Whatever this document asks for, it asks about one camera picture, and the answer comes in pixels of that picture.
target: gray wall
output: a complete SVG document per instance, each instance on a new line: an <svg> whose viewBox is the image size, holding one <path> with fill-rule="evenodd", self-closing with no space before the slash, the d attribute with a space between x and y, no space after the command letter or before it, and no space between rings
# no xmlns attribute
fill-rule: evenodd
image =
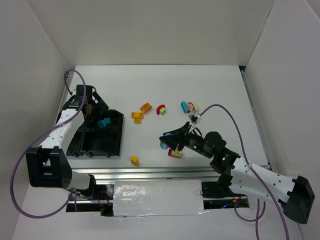
<svg viewBox="0 0 320 240"><path fill-rule="evenodd" d="M0 233L9 240L19 213L9 179L20 153L54 123L67 66L24 0L0 2ZM25 160L15 178L22 205L29 185Z"/></svg>
<svg viewBox="0 0 320 240"><path fill-rule="evenodd" d="M245 70L255 111L282 174L309 179L304 239L320 239L320 20L305 0L276 0Z"/></svg>
<svg viewBox="0 0 320 240"><path fill-rule="evenodd" d="M274 0L27 0L72 65L246 65Z"/></svg>

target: white tabletop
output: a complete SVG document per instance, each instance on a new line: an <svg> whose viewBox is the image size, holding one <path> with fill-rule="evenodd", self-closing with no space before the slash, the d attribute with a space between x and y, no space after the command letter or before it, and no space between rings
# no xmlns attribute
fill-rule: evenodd
<svg viewBox="0 0 320 240"><path fill-rule="evenodd" d="M188 120L181 101L197 103L199 111L211 104L225 106L234 116L250 161L266 166L267 159L238 66L214 65L109 65L77 66L86 84L93 85L111 109L124 114L120 157L68 157L73 168L130 168L132 155L140 168L207 167L210 159L184 148L181 159L168 156L159 146L159 137L182 127ZM81 84L77 74L71 90ZM132 112L140 112L145 103L152 110L134 124ZM166 113L156 115L164 104ZM220 108L212 108L199 124L202 134L219 132L226 147L242 155L239 137L229 116Z"/></svg>

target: white table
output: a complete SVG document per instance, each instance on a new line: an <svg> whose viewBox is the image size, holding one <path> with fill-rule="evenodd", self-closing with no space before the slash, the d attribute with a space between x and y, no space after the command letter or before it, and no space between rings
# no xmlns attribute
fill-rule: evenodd
<svg viewBox="0 0 320 240"><path fill-rule="evenodd" d="M73 168L131 167L130 156L139 157L143 167L207 166L209 160L184 150L182 159L167 157L160 149L159 136L182 126L188 119L182 113L180 102L190 101L203 110L220 103L234 115L243 134L249 159L256 164L267 164L247 93L237 66L77 66L87 84L94 85L105 102L122 112L124 121L122 151L119 159L72 159ZM73 77L72 88L79 83ZM135 125L132 111L149 102L153 107L165 104L167 113L157 116L148 113L141 125ZM218 131L227 141L227 147L242 154L234 126L221 109L204 116L200 128L205 134ZM67 198L63 189L33 188L29 186L22 208L35 215L56 210ZM251 208L239 209L246 218L255 217L256 201ZM291 240L301 240L298 224L287 219ZM284 239L279 214L267 204L259 221L261 239ZM98 212L66 213L61 211L47 219L29 219L20 215L13 240L35 239L116 239L116 240L255 240L254 223L247 223L233 209L212 209L201 215L101 217Z"/></svg>
<svg viewBox="0 0 320 240"><path fill-rule="evenodd" d="M168 156L159 146L159 137L182 127L188 120L181 101L193 102L203 111L211 104L225 106L234 116L250 161L268 164L257 125L238 66L214 65L109 65L77 66L86 84L96 87L98 94L111 109L124 114L120 157L68 157L77 168L132 168L132 155L139 158L139 168L208 167L211 160L185 148L183 158ZM73 75L70 89L82 84ZM134 124L132 112L149 102L152 110ZM156 108L165 104L166 113L156 115ZM236 129L229 116L220 108L209 110L199 125L202 134L219 132L227 147L242 155Z"/></svg>

